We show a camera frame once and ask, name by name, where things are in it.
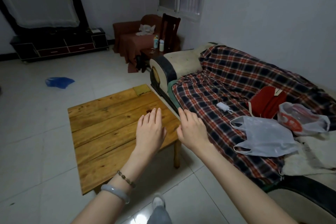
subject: blue plastic bag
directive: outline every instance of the blue plastic bag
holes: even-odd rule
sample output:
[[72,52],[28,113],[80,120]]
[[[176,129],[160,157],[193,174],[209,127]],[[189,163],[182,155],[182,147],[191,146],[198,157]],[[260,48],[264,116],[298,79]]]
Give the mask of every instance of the blue plastic bag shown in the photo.
[[45,84],[48,87],[57,87],[60,89],[65,89],[67,86],[75,82],[73,79],[67,77],[50,77],[45,80]]

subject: person's left hand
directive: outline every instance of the person's left hand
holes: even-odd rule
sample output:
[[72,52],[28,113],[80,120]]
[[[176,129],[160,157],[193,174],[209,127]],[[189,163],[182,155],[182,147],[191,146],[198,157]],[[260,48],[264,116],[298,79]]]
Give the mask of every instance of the person's left hand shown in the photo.
[[138,121],[135,150],[152,158],[160,149],[166,134],[166,128],[162,128],[161,108],[157,111],[154,108]]

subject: forearm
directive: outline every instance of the forearm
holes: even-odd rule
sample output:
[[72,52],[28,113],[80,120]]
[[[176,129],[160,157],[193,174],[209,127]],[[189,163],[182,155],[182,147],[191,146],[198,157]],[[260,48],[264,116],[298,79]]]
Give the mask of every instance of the forearm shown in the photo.
[[265,192],[229,163],[212,144],[199,147],[195,154],[216,177],[247,223],[296,223]]
[[[144,155],[137,150],[134,150],[124,165],[120,170],[126,178],[135,182],[145,167],[150,161],[150,156]],[[120,175],[115,175],[108,184],[115,188],[118,188],[130,194],[132,187],[120,177]],[[114,194],[101,191],[86,207],[85,209],[76,217],[72,222],[73,224],[111,224],[115,223],[117,220],[121,209],[124,207],[125,202]]]

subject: hand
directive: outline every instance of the hand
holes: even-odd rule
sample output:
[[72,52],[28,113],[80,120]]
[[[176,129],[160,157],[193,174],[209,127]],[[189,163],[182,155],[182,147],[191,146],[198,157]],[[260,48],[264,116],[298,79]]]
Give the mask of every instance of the hand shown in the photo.
[[178,113],[181,125],[177,128],[177,135],[188,149],[195,152],[210,144],[207,129],[197,114],[182,108],[178,109]]
[[157,111],[154,108],[138,121],[135,151],[152,158],[160,149],[166,134],[166,128],[162,128],[161,108]]

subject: bottle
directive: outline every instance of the bottle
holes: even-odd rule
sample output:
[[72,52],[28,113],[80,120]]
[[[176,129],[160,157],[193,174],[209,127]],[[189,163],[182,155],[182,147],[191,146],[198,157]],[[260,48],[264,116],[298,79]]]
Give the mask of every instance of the bottle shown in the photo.
[[156,35],[154,37],[154,49],[157,49],[159,45],[159,37]]
[[159,45],[159,51],[160,51],[160,52],[163,52],[164,44],[165,44],[165,41],[161,39],[161,40],[160,40],[160,45]]

